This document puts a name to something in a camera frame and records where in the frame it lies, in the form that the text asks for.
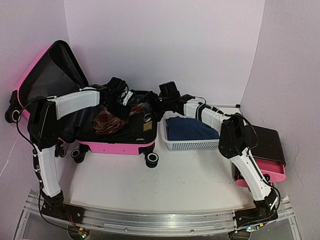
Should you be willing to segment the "red plaid cloth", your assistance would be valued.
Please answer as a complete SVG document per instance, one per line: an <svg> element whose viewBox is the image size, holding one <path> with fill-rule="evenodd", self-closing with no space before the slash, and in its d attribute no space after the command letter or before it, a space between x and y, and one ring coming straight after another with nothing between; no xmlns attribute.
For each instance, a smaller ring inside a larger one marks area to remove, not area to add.
<svg viewBox="0 0 320 240"><path fill-rule="evenodd" d="M107 136L114 134L121 130L126 124L129 123L130 117L144 113L146 104L140 103L130 108L128 116L121 119L108 111L106 107L103 107L99 114L92 121L93 129L98 136Z"/></svg>

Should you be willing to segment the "blue cloth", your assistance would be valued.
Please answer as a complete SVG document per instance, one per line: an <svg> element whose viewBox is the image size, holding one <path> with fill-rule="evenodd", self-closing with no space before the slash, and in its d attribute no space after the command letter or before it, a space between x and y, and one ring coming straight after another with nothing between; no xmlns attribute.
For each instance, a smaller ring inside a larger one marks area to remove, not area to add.
<svg viewBox="0 0 320 240"><path fill-rule="evenodd" d="M179 116L165 120L167 139L169 141L218 140L217 130L194 119Z"/></svg>

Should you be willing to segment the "white perforated plastic basket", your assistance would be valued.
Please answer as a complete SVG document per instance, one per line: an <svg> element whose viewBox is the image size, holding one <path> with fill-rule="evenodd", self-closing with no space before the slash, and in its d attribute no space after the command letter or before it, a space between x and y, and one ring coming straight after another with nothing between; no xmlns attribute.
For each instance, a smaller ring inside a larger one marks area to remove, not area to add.
<svg viewBox="0 0 320 240"><path fill-rule="evenodd" d="M167 122L166 120L174 117L186 118L178 113L167 111L161 119L160 136L162 141L166 144L170 151L189 151L189 150L210 150L217 149L219 139L206 139L206 140L169 140L167 135Z"/></svg>

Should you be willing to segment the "pink hard-shell suitcase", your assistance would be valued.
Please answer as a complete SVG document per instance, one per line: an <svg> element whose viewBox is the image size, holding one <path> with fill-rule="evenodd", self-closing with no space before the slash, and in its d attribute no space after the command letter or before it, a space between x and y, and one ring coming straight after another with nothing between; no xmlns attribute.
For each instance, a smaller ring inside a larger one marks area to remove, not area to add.
<svg viewBox="0 0 320 240"><path fill-rule="evenodd" d="M62 40L55 41L36 57L12 91L9 107L4 115L8 123L17 124L21 116L25 116L29 120L29 112L27 110L22 111L22 106L18 100L18 88L20 82L25 78L34 80L31 91L26 95L28 102L33 101L36 96L65 95L68 93L68 88L72 82L81 89L99 85L90 85L88 83L69 45ZM131 89L129 91L132 91L133 95L127 106L133 107L138 104L146 104L144 115L151 114L150 106L144 101L144 96L148 91ZM156 120L151 120L151 130L144 131L143 135L134 141L106 141L96 136L92 125L94 118L103 107L106 107L106 105L83 109L61 119L63 128L60 132L61 137L56 144L55 156L64 157L66 155L67 151L64 144L78 142L78 147L70 153L71 158L78 164L84 161L87 152L93 152L120 155L143 154L146 165L149 168L156 167L159 161L159 156L154 151L157 136Z"/></svg>

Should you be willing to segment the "black dotted cloth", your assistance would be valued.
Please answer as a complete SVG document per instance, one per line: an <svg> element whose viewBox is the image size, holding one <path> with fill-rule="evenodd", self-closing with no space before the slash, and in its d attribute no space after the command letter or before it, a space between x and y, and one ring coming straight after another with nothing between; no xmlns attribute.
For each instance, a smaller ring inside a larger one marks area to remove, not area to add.
<svg viewBox="0 0 320 240"><path fill-rule="evenodd" d="M130 142L137 138L141 138L143 135L145 113L141 112L130 117L129 123L116 133L110 135L95 135L108 142Z"/></svg>

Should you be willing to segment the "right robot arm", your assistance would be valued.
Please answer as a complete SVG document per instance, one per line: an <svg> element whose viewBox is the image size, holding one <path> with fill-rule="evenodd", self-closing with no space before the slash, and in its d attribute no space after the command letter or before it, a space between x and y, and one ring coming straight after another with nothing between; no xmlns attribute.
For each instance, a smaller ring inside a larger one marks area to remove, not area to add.
<svg viewBox="0 0 320 240"><path fill-rule="evenodd" d="M220 154L237 167L251 190L255 205L252 218L262 222L275 214L280 206L281 195L277 188L267 182L252 155L252 149L258 143L251 142L250 134L255 135L256 131L250 122L240 113L227 114L205 102L201 103L197 96L181 95L173 81L161 84L159 89L159 94L149 91L145 97L152 116L160 121L165 112L174 112L216 130Z"/></svg>

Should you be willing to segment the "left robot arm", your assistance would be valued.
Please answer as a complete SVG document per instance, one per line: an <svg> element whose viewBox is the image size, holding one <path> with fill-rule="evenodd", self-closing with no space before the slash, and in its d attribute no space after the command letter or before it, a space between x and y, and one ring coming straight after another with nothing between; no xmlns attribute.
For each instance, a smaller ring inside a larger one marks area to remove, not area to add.
<svg viewBox="0 0 320 240"><path fill-rule="evenodd" d="M18 87L18 101L22 111L29 112L29 143L34 148L34 171L39 179L41 195L46 201L48 211L57 219L67 214L67 207L57 197L63 193L56 171L56 145L64 127L61 119L73 113L100 105L118 105L117 114L129 113L119 99L129 93L127 83L120 78L112 78L105 85L92 85L80 88L71 82L67 94L57 96L36 96L27 101L34 80L26 77Z"/></svg>

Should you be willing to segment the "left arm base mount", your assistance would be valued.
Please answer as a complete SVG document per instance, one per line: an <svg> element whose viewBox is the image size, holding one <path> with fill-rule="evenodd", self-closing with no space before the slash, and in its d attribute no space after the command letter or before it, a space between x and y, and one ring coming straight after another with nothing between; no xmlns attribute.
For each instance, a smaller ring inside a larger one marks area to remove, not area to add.
<svg viewBox="0 0 320 240"><path fill-rule="evenodd" d="M40 210L46 217L81 224L84 219L85 209L80 206L62 203L60 206L50 206L46 202L40 205Z"/></svg>

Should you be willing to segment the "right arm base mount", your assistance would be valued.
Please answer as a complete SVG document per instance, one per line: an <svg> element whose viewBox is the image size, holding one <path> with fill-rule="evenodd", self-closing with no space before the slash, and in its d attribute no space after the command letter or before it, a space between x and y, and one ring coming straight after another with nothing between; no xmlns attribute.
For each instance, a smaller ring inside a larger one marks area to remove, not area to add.
<svg viewBox="0 0 320 240"><path fill-rule="evenodd" d="M255 226L259 224L267 224L268 222L278 219L278 212L272 210L266 216L262 216L262 212L259 212L257 208L250 208L244 210L237 210L233 220L235 221L236 228L247 228L249 226Z"/></svg>

